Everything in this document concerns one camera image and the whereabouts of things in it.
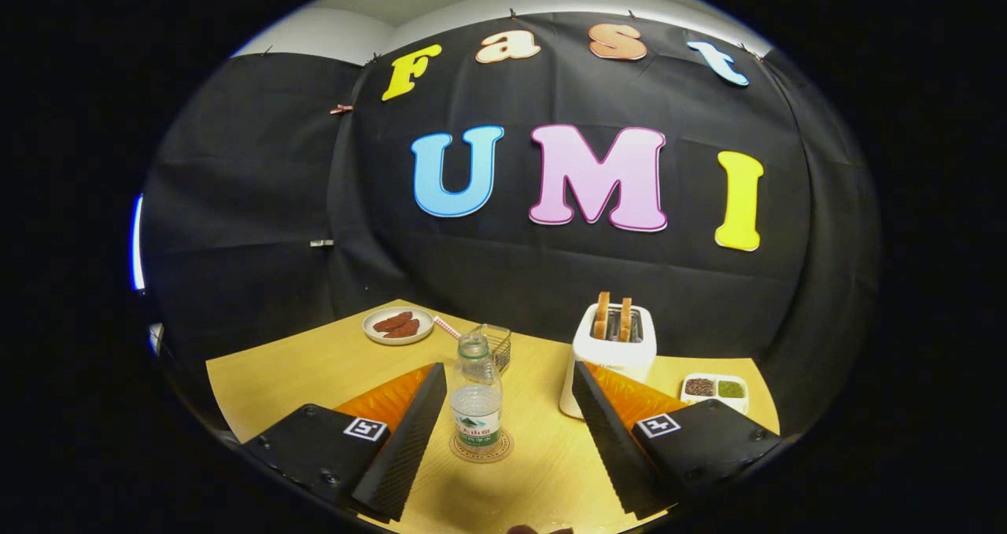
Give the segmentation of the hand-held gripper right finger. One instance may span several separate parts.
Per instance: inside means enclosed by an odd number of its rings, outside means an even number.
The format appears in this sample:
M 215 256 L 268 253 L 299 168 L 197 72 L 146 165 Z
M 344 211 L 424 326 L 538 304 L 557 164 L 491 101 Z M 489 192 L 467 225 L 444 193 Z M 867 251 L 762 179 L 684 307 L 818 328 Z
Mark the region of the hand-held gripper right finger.
M 645 518 L 738 483 L 781 445 L 720 400 L 692 405 L 577 361 L 572 392 L 623 510 Z

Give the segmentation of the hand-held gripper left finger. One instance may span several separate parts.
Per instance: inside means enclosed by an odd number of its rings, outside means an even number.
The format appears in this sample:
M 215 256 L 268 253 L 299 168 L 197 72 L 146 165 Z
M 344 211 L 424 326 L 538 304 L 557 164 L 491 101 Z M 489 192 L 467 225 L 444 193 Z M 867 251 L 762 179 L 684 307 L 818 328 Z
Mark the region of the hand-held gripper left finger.
M 330 508 L 399 521 L 446 393 L 443 363 L 428 363 L 334 409 L 306 403 L 242 455 Z

